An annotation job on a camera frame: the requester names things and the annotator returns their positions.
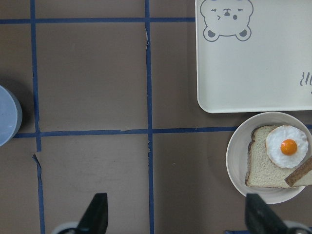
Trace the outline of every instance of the white tray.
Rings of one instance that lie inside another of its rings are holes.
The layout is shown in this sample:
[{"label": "white tray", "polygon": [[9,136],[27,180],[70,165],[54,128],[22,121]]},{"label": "white tray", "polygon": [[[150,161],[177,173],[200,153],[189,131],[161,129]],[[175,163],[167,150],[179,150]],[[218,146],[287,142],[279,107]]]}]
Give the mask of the white tray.
[{"label": "white tray", "polygon": [[203,110],[312,110],[311,0],[196,0],[195,6]]}]

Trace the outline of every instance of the bread crust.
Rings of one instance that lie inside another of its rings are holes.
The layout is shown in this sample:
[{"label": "bread crust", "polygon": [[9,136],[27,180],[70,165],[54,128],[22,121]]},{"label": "bread crust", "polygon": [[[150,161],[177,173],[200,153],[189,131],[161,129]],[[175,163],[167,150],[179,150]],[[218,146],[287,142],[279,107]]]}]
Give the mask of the bread crust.
[{"label": "bread crust", "polygon": [[255,142],[255,133],[256,131],[259,129],[259,128],[262,128],[263,126],[260,126],[258,128],[255,128],[252,133],[251,133],[251,142],[249,142],[248,144],[248,152],[247,152],[247,172],[246,172],[246,175],[245,175],[245,185],[248,186],[248,179],[249,179],[249,175],[250,175],[250,170],[251,170],[251,149],[252,149],[252,146]]}]

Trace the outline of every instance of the egg white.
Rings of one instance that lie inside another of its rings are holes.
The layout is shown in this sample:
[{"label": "egg white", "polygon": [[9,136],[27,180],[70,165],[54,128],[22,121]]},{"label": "egg white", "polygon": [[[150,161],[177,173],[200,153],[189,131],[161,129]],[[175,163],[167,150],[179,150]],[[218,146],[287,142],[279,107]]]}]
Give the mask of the egg white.
[{"label": "egg white", "polygon": [[[297,151],[287,156],[281,151],[281,144],[284,140],[292,139],[297,144]],[[266,151],[270,160],[278,167],[293,168],[300,164],[308,151],[307,136],[300,129],[289,125],[283,125],[272,130],[266,140]]]}]

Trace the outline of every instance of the blue painter's tape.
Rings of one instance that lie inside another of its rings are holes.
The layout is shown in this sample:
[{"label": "blue painter's tape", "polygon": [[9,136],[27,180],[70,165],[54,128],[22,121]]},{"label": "blue painter's tape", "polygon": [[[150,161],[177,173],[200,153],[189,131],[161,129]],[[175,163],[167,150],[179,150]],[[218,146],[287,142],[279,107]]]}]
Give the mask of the blue painter's tape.
[{"label": "blue painter's tape", "polygon": [[237,127],[207,127],[207,128],[159,128],[153,129],[154,134],[159,133],[208,133],[208,132],[234,132]]},{"label": "blue painter's tape", "polygon": [[55,131],[41,132],[42,137],[57,136],[86,136],[86,135],[126,135],[126,134],[148,134],[147,129],[134,130],[89,130],[89,131]]},{"label": "blue painter's tape", "polygon": [[41,179],[41,165],[40,165],[36,155],[33,155],[32,158],[33,158],[33,160],[35,161],[35,163],[37,165],[40,234],[45,234],[44,204],[43,204],[43,185],[42,185],[42,179]]},{"label": "blue painter's tape", "polygon": [[38,97],[38,74],[37,74],[37,39],[36,39],[36,10],[35,0],[30,1],[30,23],[31,23],[31,52],[33,65],[33,92],[37,152],[41,151],[41,135],[39,129],[39,97]]},{"label": "blue painter's tape", "polygon": [[176,18],[162,18],[155,17],[150,18],[150,22],[170,23],[170,22],[195,22],[195,17],[176,17]]},{"label": "blue painter's tape", "polygon": [[36,136],[36,133],[17,133],[13,138],[32,138]]},{"label": "blue painter's tape", "polygon": [[224,234],[249,234],[249,231],[225,231]]},{"label": "blue painter's tape", "polygon": [[150,234],[154,234],[154,172],[153,172],[153,108],[152,108],[152,63],[151,63],[151,30],[150,1],[145,0],[145,30],[147,35],[146,48],[146,84],[147,84],[147,130],[148,130],[148,191]]},{"label": "blue painter's tape", "polygon": [[143,17],[133,18],[59,18],[36,19],[36,23],[140,23],[145,22]]},{"label": "blue painter's tape", "polygon": [[30,19],[0,19],[0,24],[24,24],[30,23]]}]

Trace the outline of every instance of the toast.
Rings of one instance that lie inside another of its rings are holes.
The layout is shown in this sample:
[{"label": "toast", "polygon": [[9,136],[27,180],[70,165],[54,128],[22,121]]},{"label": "toast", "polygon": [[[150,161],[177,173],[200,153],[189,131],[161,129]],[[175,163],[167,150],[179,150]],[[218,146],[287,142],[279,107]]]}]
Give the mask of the toast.
[{"label": "toast", "polygon": [[271,162],[266,153],[265,139],[276,127],[275,125],[262,126],[252,132],[252,140],[248,146],[248,169],[245,177],[245,184],[248,187],[290,187],[285,178],[296,168],[280,168]]}]

